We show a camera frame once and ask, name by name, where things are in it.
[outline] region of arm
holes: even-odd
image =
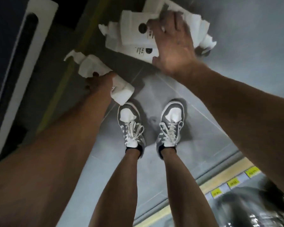
[[[112,74],[34,143],[0,162],[0,226],[56,226],[111,101]]]
[[[240,151],[284,192],[284,99],[226,78],[197,60],[182,17],[149,21],[153,64],[199,97]]]

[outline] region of yellow price tag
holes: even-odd
[[[222,194],[222,191],[220,190],[220,188],[216,188],[213,191],[211,191],[211,195],[213,196],[213,198],[215,198],[219,194]]]
[[[227,185],[229,186],[229,188],[235,187],[239,184],[240,184],[240,181],[238,180],[238,178],[233,178],[227,182]]]
[[[257,175],[260,172],[261,171],[256,166],[252,166],[251,168],[249,168],[248,170],[245,171],[247,176],[250,177],[250,178],[252,178],[253,176]]]

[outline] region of black sock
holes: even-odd
[[[161,146],[159,146],[159,150],[158,150],[159,156],[160,156],[161,159],[163,159],[163,156],[162,156],[162,154],[161,154],[161,151],[164,150],[165,148],[172,148],[172,149],[174,149],[175,152],[177,153],[177,150],[176,150],[176,148],[175,148],[174,146],[165,147],[164,144],[162,144]]]
[[[139,156],[139,158],[140,158],[141,155],[143,154],[143,147],[142,147],[140,144],[138,144],[137,147],[129,147],[129,146],[127,146],[127,147],[126,147],[126,150],[125,150],[125,153],[126,153],[126,151],[127,151],[128,149],[137,149],[138,151],[140,151],[140,156]]]

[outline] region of person's right arm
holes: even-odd
[[[153,64],[202,100],[239,148],[284,192],[284,99],[220,75],[198,61],[182,17],[150,20],[159,49]]]

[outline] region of gray and white sneaker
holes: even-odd
[[[145,140],[142,135],[144,127],[141,125],[140,113],[133,103],[126,102],[123,106],[119,106],[118,124],[124,135],[126,150],[138,149],[141,152],[141,158],[145,148]]]
[[[184,107],[179,101],[171,101],[161,114],[160,134],[157,138],[157,152],[163,159],[161,151],[166,147],[175,149],[180,141],[180,131],[184,126]]]

